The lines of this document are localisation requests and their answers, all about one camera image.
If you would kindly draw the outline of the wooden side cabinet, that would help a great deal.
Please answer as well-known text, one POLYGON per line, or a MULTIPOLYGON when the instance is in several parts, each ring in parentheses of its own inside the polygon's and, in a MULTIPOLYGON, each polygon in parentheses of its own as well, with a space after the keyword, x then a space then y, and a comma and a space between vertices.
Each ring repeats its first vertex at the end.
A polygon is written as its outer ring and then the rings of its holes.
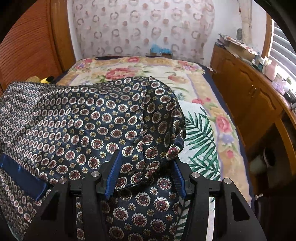
POLYGON ((248 161, 258 156, 267 161, 257 189, 282 187, 295 180, 295 113, 290 104, 267 77, 218 45, 210 66, 248 161))

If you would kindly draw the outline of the beige tied side curtain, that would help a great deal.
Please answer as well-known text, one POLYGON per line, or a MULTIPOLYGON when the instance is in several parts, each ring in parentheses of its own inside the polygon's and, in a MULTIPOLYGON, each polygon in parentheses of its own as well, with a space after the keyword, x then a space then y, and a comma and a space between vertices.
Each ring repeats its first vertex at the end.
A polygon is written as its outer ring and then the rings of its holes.
POLYGON ((252 43, 252 0, 238 0, 242 21, 243 42, 252 43))

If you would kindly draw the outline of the brown louvered wardrobe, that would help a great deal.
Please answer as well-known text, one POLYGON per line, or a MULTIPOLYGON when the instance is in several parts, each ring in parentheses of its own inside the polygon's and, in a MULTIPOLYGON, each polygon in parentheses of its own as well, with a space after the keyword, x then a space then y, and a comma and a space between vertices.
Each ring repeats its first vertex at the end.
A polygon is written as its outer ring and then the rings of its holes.
POLYGON ((32 76, 58 77, 75 62, 67 1, 1 1, 1 92, 32 76))

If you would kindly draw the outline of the circle patterned sheer curtain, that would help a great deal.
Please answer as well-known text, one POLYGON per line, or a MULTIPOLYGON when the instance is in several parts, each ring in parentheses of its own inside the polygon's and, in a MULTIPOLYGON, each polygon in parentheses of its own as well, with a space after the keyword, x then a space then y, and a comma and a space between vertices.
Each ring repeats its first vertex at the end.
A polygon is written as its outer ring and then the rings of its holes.
POLYGON ((71 1, 73 25, 84 58, 147 56, 167 51, 203 63, 211 35, 212 1, 71 1))

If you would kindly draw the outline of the yellow Pikachu plush toy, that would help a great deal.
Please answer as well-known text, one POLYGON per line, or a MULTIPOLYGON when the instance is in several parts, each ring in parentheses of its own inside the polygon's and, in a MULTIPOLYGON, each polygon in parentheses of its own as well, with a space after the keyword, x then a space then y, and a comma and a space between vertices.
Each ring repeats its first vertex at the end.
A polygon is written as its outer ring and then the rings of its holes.
POLYGON ((54 76, 49 76, 47 78, 44 78, 42 80, 40 80, 41 83, 44 83, 44 84, 50 84, 54 81, 55 77, 54 76))

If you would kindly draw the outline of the cardboard box with clutter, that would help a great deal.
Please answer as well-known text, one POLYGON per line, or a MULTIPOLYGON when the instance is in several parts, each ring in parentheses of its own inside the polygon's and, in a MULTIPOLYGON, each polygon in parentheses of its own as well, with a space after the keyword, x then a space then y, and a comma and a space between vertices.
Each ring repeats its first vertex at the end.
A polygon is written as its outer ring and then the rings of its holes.
POLYGON ((259 55, 254 49, 228 35, 219 34, 218 43, 223 45, 236 58, 246 59, 251 62, 259 55))

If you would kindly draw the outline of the floral bed quilt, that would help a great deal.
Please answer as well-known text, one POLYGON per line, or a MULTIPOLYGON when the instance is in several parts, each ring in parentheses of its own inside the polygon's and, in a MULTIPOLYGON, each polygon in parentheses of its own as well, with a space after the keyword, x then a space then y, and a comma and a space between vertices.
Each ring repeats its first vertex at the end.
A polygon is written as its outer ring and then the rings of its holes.
POLYGON ((176 159, 205 178, 250 185, 236 127, 194 63, 83 59, 48 111, 49 175, 82 178, 120 150, 114 194, 101 203, 111 240, 179 240, 188 216, 173 183, 176 159))

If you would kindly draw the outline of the blue item on box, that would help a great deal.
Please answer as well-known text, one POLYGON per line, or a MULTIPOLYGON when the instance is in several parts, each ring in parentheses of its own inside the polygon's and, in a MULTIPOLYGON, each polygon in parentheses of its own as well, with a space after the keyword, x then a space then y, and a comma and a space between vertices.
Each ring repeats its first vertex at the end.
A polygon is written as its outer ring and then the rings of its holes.
POLYGON ((158 57, 165 57, 165 58, 172 58, 173 54, 170 49, 162 48, 156 44, 153 44, 150 48, 150 55, 151 56, 158 56, 158 57))

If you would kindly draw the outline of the pink jug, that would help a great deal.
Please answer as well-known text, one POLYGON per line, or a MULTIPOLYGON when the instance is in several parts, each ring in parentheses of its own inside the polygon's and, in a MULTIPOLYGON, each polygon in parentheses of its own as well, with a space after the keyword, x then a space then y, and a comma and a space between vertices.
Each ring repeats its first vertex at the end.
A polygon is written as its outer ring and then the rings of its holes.
POLYGON ((265 66, 265 73, 264 75, 270 79, 271 81, 274 81, 276 77, 276 67, 278 63, 275 60, 271 60, 269 64, 265 66))

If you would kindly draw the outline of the small round fan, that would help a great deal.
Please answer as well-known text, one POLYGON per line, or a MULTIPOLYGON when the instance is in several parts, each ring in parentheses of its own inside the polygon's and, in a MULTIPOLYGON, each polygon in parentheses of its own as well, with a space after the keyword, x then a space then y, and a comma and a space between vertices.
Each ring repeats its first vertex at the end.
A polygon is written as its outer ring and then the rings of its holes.
POLYGON ((242 41, 243 40, 243 30, 242 28, 238 28, 236 31, 236 39, 238 41, 242 41))

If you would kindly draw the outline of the grey zebra window blind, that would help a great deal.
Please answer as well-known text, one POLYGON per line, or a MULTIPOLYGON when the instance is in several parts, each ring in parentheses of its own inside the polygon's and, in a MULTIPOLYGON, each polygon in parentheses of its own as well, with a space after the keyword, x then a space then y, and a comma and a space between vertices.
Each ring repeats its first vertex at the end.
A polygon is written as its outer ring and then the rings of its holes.
POLYGON ((281 28, 274 20, 272 20, 272 24, 269 56, 295 80, 295 51, 281 28))

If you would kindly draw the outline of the navy patterned satin garment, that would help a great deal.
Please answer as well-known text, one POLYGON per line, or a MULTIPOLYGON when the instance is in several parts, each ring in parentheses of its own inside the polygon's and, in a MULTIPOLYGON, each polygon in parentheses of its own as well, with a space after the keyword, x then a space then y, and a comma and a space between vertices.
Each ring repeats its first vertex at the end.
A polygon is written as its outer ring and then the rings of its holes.
POLYGON ((1 96, 1 211, 23 240, 61 178, 83 179, 116 150, 113 195, 100 202, 111 240, 173 240, 178 201, 173 161, 185 118, 173 91, 153 77, 66 87, 13 82, 1 96))

